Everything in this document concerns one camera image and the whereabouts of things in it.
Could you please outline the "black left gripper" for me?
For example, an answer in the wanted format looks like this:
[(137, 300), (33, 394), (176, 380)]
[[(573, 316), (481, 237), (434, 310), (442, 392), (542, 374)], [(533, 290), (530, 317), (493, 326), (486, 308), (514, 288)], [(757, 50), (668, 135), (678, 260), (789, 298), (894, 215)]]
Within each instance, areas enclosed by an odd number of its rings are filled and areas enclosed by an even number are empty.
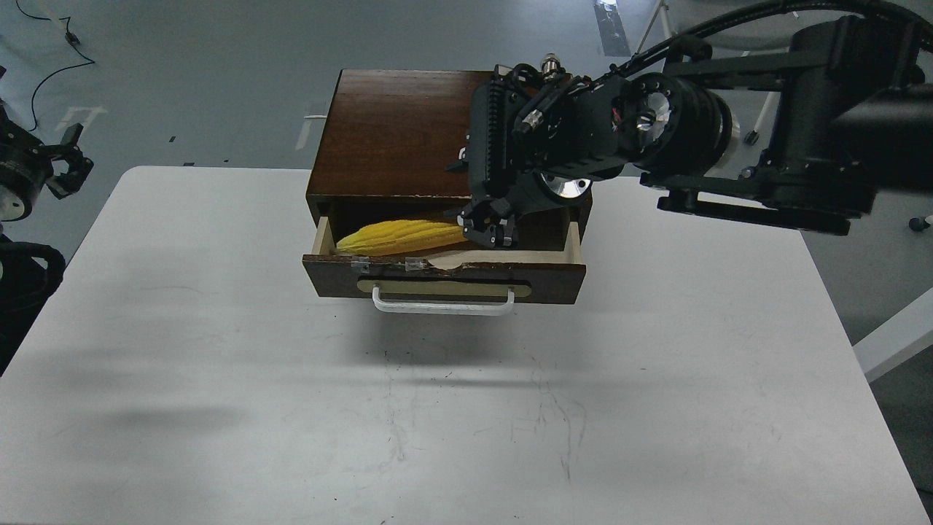
[[(70, 125), (60, 143), (44, 148), (49, 158), (34, 156), (29, 150), (1, 145), (1, 220), (19, 222), (34, 211), (36, 200), (46, 182), (47, 188), (61, 200), (78, 193), (93, 170), (94, 162), (79, 147), (85, 129), (82, 123)], [(66, 170), (53, 175), (52, 164), (66, 163)]]

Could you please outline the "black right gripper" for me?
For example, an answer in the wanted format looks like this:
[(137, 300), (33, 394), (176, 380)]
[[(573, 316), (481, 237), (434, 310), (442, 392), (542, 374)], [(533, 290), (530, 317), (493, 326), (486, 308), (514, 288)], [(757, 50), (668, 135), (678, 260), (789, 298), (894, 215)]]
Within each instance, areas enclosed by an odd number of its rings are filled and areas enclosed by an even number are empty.
[(497, 66), (471, 99), (462, 233), (516, 249), (514, 209), (576, 206), (593, 183), (619, 176), (634, 160), (632, 92), (619, 74), (571, 74), (552, 53), (540, 66)]

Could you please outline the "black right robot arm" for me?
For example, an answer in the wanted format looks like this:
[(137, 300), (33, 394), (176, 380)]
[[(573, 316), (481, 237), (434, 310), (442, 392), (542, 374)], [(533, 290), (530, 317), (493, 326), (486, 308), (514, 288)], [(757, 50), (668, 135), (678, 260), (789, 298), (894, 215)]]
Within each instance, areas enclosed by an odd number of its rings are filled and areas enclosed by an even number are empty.
[(574, 76), (553, 58), (473, 93), (464, 237), (518, 245), (534, 212), (580, 206), (639, 167), (664, 211), (845, 236), (879, 190), (931, 192), (931, 23), (884, 1), (766, 1)]

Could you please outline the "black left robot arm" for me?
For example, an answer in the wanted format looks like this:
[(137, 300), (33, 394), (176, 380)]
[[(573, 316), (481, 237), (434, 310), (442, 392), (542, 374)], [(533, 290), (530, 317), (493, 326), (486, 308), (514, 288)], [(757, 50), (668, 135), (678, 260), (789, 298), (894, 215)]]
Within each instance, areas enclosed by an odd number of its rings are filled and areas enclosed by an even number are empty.
[[(57, 199), (80, 191), (94, 167), (79, 147), (84, 128), (72, 124), (59, 143), (47, 145), (2, 113), (3, 224), (28, 218), (44, 188)], [(59, 289), (66, 258), (53, 246), (3, 235), (1, 262), (2, 369), (6, 370), (44, 303)]]

